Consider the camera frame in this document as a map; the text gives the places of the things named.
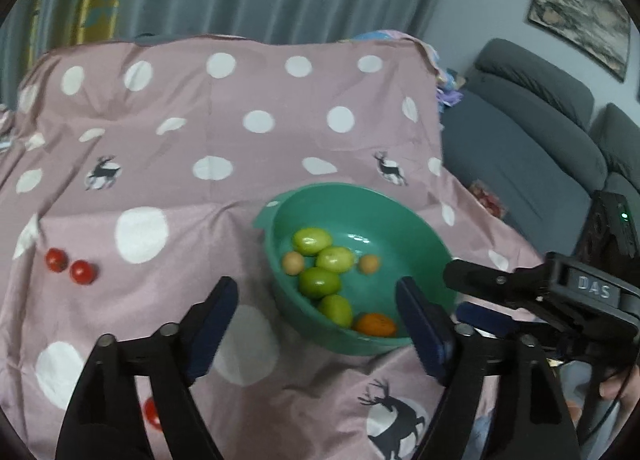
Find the person hand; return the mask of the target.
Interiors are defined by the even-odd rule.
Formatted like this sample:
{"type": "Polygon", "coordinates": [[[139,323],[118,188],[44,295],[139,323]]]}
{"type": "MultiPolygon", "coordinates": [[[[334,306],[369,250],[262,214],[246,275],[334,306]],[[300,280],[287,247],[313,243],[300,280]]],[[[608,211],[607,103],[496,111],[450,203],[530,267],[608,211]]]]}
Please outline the person hand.
{"type": "Polygon", "coordinates": [[[599,388],[603,399],[613,400],[620,397],[620,402],[624,405],[637,405],[639,400],[640,380],[639,367],[633,366],[627,372],[621,372],[605,380],[599,388]]]}

